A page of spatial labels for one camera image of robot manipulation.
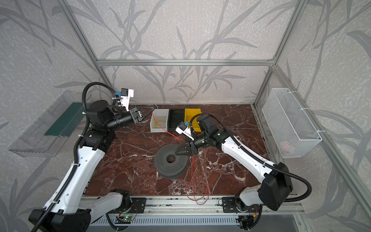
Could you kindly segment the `grey perforated spool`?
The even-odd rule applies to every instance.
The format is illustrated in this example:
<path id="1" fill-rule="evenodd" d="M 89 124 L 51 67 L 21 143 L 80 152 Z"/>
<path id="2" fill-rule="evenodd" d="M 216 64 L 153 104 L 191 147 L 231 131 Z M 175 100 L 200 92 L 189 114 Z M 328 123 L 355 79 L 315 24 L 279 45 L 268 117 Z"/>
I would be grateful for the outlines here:
<path id="1" fill-rule="evenodd" d="M 155 155 L 155 169 L 165 179 L 180 178 L 187 170 L 188 157 L 175 155 L 177 147 L 177 144 L 165 145 Z"/>

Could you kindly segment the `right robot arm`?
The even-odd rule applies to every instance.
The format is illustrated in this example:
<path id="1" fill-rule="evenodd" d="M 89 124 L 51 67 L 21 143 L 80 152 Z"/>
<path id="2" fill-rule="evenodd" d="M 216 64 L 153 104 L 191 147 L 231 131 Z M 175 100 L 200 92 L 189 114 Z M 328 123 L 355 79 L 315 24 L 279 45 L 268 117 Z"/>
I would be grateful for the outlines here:
<path id="1" fill-rule="evenodd" d="M 201 129 L 199 135 L 193 130 L 194 120 Z M 187 139 L 175 150 L 175 155 L 193 156 L 200 148 L 215 147 L 242 164 L 258 180 L 259 185 L 246 187 L 234 196 L 241 212 L 252 205 L 264 205 L 276 211 L 282 203 L 301 201 L 312 193 L 309 181 L 291 173 L 282 162 L 275 164 L 248 148 L 214 115 L 197 114 L 191 121 L 181 122 L 176 132 Z"/>

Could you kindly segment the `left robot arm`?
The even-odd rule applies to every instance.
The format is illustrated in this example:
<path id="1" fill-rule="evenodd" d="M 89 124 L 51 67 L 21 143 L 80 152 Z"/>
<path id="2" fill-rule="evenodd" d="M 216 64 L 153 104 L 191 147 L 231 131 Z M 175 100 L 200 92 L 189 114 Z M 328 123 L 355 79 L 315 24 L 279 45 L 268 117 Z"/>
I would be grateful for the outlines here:
<path id="1" fill-rule="evenodd" d="M 109 89 L 114 95 L 113 100 L 119 104 L 98 100 L 87 105 L 88 90 L 95 85 Z M 128 107 L 133 96 L 131 89 L 116 92 L 101 82 L 86 85 L 82 93 L 86 125 L 74 145 L 73 163 L 44 207 L 31 212 L 29 222 L 34 225 L 32 231 L 85 232 L 91 223 L 112 210 L 131 210 L 133 203 L 125 190 L 115 189 L 86 205 L 81 205 L 80 201 L 96 167 L 115 139 L 115 131 L 145 118 L 139 108 Z"/>

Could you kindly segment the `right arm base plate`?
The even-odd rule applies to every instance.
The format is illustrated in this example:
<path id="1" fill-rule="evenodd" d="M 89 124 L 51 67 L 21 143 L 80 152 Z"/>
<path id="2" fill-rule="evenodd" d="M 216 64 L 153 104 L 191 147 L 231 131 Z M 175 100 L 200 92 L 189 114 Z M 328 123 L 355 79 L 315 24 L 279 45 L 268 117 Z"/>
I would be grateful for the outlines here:
<path id="1" fill-rule="evenodd" d="M 259 213 L 261 205 L 245 205 L 240 199 L 235 197 L 222 197 L 221 205 L 224 213 Z"/>

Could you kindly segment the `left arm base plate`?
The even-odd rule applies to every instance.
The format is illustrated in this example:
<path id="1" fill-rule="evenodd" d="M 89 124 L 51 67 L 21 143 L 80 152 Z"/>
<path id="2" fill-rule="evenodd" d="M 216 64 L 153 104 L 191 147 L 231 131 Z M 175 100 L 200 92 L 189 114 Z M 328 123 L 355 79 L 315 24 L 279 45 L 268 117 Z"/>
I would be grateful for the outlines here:
<path id="1" fill-rule="evenodd" d="M 146 198 L 134 197 L 130 199 L 129 206 L 121 206 L 117 209 L 119 213 L 143 214 L 146 207 Z"/>

